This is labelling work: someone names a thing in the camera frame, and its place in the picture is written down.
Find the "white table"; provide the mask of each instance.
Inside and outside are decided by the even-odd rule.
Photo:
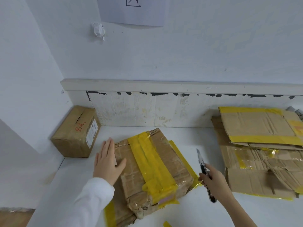
[[[103,140],[112,137],[115,141],[131,137],[153,127],[101,127],[93,151],[88,159],[65,158],[46,194],[28,223],[28,227],[56,226],[56,221],[72,205],[88,179],[92,177],[95,153]],[[224,163],[213,129],[207,128],[161,128],[173,140],[196,173],[199,173],[196,148],[200,149],[205,162],[223,172]],[[234,193],[257,226],[302,226],[303,198],[294,202],[261,198]],[[161,227],[168,221],[176,226],[233,226],[223,208],[217,202],[211,203],[206,189],[199,187],[179,200],[180,205],[168,205],[143,220],[137,220],[133,227]],[[103,213],[97,226],[105,226]]]

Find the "black character on paper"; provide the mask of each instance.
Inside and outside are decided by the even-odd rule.
[[[130,0],[130,1],[126,0],[126,6],[141,7],[141,5],[139,5],[138,0]]]

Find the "black paint stain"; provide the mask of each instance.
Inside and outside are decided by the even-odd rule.
[[[88,93],[96,93],[96,94],[101,94],[101,95],[107,95],[104,92],[97,92],[97,91],[87,91]]]
[[[88,91],[86,91],[86,95],[87,95],[87,97],[89,98],[89,92]]]
[[[224,95],[227,95],[227,96],[236,96],[237,94],[224,94]]]
[[[169,95],[169,93],[151,92],[152,96]]]
[[[265,95],[255,95],[255,94],[247,94],[247,96],[250,96],[251,98],[266,97]]]

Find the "hand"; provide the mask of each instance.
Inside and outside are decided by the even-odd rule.
[[[210,164],[205,164],[205,166],[210,170],[210,178],[202,173],[199,173],[199,181],[202,180],[202,185],[207,185],[211,194],[222,204],[228,202],[231,198],[234,198],[232,191],[230,190],[225,177],[223,174],[214,168]]]
[[[103,141],[100,152],[96,154],[93,177],[103,178],[113,186],[126,166],[126,159],[117,167],[115,162],[115,143],[109,138],[106,142]]]

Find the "taped cardboard package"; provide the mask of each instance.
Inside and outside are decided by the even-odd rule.
[[[280,109],[219,107],[224,129],[234,144],[303,150],[303,122]]]
[[[130,210],[142,219],[167,204],[178,204],[193,177],[157,128],[115,144],[117,162],[127,158],[121,174]]]
[[[100,127],[94,108],[74,106],[51,141],[64,157],[88,158]]]
[[[107,227],[126,227],[133,224],[137,217],[127,207],[121,179],[116,181],[114,188],[114,197],[104,209],[106,224]]]
[[[303,186],[301,151],[263,151],[234,145],[229,142],[221,118],[211,120],[225,163],[226,180],[233,192],[289,200],[298,197],[296,192]]]

